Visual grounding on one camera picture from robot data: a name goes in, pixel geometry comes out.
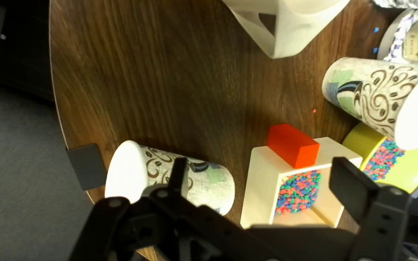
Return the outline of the heap of coloured beads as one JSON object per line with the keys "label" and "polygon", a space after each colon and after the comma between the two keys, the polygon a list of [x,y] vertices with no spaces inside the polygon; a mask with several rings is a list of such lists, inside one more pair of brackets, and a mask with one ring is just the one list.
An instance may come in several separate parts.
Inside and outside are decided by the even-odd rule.
{"label": "heap of coloured beads", "polygon": [[395,141],[387,138],[377,147],[362,172],[373,181],[383,180],[398,159],[404,155],[405,150],[398,147]]}
{"label": "heap of coloured beads", "polygon": [[274,214],[298,213],[310,208],[317,200],[320,180],[319,170],[287,177],[280,184]]}

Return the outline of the crumpled aluminium foil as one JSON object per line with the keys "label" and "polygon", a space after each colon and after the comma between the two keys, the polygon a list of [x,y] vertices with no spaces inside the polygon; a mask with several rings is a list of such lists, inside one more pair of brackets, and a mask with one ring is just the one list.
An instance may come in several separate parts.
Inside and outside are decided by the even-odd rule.
{"label": "crumpled aluminium foil", "polygon": [[418,0],[371,0],[383,8],[418,9]]}

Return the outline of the white patterned paper plate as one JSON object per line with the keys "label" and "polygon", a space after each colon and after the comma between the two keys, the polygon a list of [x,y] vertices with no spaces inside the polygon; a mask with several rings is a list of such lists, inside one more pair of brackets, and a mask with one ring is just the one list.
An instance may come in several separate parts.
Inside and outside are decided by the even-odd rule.
{"label": "white patterned paper plate", "polygon": [[377,52],[377,60],[398,64],[418,64],[403,57],[403,40],[418,21],[418,9],[404,10],[387,28]]}

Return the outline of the white plastic object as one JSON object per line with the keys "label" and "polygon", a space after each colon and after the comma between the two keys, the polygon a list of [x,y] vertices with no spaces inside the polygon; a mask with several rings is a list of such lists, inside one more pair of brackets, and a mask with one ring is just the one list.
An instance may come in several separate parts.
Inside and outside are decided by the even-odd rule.
{"label": "white plastic object", "polygon": [[300,53],[350,0],[222,0],[270,58]]}

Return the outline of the black furniture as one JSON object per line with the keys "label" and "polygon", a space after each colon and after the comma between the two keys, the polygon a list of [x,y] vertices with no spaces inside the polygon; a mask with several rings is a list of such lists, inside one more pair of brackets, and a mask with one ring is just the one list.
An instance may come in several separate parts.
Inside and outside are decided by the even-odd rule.
{"label": "black furniture", "polygon": [[0,84],[53,102],[50,0],[0,0]]}

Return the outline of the yellow bowl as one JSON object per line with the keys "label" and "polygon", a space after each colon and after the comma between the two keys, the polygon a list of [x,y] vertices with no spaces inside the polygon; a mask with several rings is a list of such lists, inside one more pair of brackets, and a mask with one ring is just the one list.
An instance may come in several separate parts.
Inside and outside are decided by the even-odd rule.
{"label": "yellow bowl", "polygon": [[[349,132],[342,145],[362,157],[359,169],[363,171],[377,147],[387,138],[360,123]],[[386,178],[374,182],[393,185],[408,193],[413,193],[418,188],[418,149],[405,150],[405,155],[398,159]]]}

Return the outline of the patterned paper cup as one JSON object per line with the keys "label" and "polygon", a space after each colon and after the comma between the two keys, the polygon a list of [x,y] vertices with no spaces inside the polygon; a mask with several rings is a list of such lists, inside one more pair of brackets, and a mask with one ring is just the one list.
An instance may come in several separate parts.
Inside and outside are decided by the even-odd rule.
{"label": "patterned paper cup", "polygon": [[[124,141],[111,159],[104,196],[121,196],[135,203],[147,187],[169,182],[174,161],[179,157],[131,140]],[[196,206],[206,205],[221,215],[227,214],[235,195],[231,173],[222,165],[190,157],[187,166],[187,199]]]}
{"label": "patterned paper cup", "polygon": [[418,148],[418,64],[340,58],[327,69],[322,92],[401,149]]}

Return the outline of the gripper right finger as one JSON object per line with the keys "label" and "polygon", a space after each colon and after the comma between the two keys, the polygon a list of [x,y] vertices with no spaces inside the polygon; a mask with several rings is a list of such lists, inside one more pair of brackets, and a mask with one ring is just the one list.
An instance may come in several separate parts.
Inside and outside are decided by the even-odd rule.
{"label": "gripper right finger", "polygon": [[418,200],[380,186],[345,157],[334,157],[329,188],[360,226],[346,261],[398,261],[402,246],[418,248]]}

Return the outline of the cream wooden box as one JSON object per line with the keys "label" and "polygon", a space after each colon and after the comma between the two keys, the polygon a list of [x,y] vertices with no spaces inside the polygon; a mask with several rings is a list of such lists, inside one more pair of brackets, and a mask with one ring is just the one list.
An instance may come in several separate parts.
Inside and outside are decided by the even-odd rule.
{"label": "cream wooden box", "polygon": [[[316,141],[320,147],[315,164],[301,169],[291,167],[267,146],[252,149],[240,220],[243,228],[253,225],[338,226],[344,207],[329,188],[332,159],[345,157],[360,167],[362,157],[328,137]],[[308,171],[318,171],[321,175],[317,200],[304,211],[275,214],[280,186],[289,177]]]}

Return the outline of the red wooden block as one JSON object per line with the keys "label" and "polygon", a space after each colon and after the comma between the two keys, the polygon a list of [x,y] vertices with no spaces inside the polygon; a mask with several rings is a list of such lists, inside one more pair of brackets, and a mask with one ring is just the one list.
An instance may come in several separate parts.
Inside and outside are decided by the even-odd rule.
{"label": "red wooden block", "polygon": [[291,167],[300,169],[315,165],[320,144],[289,124],[269,128],[267,147]]}

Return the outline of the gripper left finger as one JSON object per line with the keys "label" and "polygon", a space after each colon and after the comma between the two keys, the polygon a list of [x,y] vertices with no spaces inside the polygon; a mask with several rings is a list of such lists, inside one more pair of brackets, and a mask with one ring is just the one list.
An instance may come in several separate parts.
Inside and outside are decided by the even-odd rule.
{"label": "gripper left finger", "polygon": [[155,185],[131,204],[124,197],[98,201],[69,261],[130,261],[155,247],[166,261],[266,261],[254,236],[207,206],[184,198],[186,158],[177,158],[168,184]]}

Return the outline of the black square clamp plate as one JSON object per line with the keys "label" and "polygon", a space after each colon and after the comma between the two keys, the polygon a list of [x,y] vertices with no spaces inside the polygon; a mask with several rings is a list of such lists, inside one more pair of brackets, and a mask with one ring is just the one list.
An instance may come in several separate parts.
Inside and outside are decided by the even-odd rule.
{"label": "black square clamp plate", "polygon": [[66,153],[83,191],[106,184],[107,170],[97,144],[66,150]]}

